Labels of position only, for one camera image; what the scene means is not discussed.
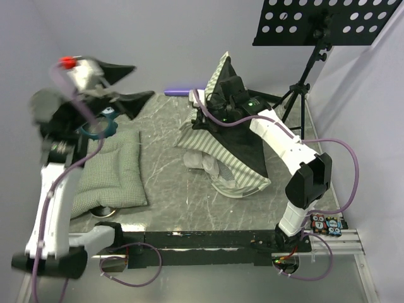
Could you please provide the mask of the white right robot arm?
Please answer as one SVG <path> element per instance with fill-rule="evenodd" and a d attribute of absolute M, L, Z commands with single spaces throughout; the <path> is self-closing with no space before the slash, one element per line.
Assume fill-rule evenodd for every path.
<path fill-rule="evenodd" d="M 270 229 L 278 227 L 277 248 L 290 251 L 315 203 L 298 189 L 298 174 L 320 161 L 272 110 L 248 122 L 242 138 L 247 159 L 259 174 L 226 150 L 214 134 L 193 129 L 196 111 L 183 98 L 153 97 L 119 130 L 139 132 L 140 171 L 148 200 L 145 213 L 122 211 L 125 223 L 143 223 L 149 231 Z"/>

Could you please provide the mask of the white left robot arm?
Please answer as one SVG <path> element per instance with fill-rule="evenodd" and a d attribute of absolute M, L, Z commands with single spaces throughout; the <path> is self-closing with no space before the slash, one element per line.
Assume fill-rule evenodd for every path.
<path fill-rule="evenodd" d="M 24 251 L 12 257 L 14 269 L 33 277 L 78 279 L 90 257 L 124 248 L 119 223 L 98 223 L 71 240 L 69 222 L 83 171 L 116 134 L 116 117 L 136 118 L 153 95 L 113 91 L 112 85 L 134 70 L 90 56 L 64 57 L 51 68 L 57 87 L 31 97 L 32 121 L 42 140 L 41 193 L 31 236 Z"/>

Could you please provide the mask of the green striped pet tent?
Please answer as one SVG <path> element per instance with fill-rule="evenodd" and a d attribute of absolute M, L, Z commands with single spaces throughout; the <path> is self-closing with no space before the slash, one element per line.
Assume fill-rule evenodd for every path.
<path fill-rule="evenodd" d="M 233 107 L 240 110 L 240 119 L 269 107 L 262 98 L 252 97 L 247 92 L 228 52 L 220 58 L 204 91 L 206 101 L 212 105 L 219 103 L 214 94 L 233 102 Z M 263 141 L 249 129 L 250 123 L 246 121 L 237 126 L 231 126 L 232 122 L 222 123 L 207 111 L 197 95 L 195 99 L 203 114 L 221 129 L 193 129 L 192 118 L 196 117 L 197 108 L 192 106 L 175 143 L 186 151 L 184 165 L 204 170 L 215 190 L 229 198 L 243 198 L 268 187 L 271 181 Z"/>

